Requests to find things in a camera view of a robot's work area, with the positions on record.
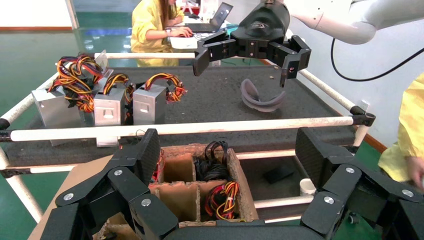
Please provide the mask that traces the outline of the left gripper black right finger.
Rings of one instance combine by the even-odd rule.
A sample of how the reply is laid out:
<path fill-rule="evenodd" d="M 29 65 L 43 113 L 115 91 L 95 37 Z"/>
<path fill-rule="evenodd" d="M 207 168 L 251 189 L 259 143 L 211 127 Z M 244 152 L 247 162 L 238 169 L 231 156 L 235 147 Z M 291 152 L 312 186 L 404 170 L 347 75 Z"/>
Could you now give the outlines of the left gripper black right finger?
<path fill-rule="evenodd" d="M 414 187 L 367 168 L 308 127 L 297 131 L 295 154 L 316 188 L 301 226 L 329 240 L 352 212 L 379 228 L 384 240 L 423 239 L 424 196 Z"/>

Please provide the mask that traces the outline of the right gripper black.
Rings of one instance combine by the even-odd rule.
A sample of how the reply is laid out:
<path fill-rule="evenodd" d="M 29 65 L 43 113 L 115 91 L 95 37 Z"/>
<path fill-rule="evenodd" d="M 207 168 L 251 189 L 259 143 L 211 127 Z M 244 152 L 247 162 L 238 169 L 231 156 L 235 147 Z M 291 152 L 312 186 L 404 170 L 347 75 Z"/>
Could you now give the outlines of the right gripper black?
<path fill-rule="evenodd" d="M 192 69 L 199 77 L 210 62 L 234 56 L 268 59 L 281 68 L 279 86 L 297 78 L 309 65 L 311 48 L 298 36 L 284 41 L 290 13 L 281 1 L 262 1 L 231 32 L 214 33 L 197 42 Z"/>

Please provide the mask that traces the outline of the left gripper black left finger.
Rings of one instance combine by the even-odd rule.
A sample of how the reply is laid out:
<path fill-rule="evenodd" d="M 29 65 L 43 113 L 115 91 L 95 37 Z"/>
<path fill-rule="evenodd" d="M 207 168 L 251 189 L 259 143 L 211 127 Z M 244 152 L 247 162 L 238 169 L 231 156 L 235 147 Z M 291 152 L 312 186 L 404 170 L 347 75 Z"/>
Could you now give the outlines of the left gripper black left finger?
<path fill-rule="evenodd" d="M 164 239 L 179 221 L 149 189 L 160 154 L 158 132 L 149 128 L 137 144 L 116 151 L 100 172 L 55 199 L 41 239 L 90 240 L 118 213 L 139 239 Z"/>

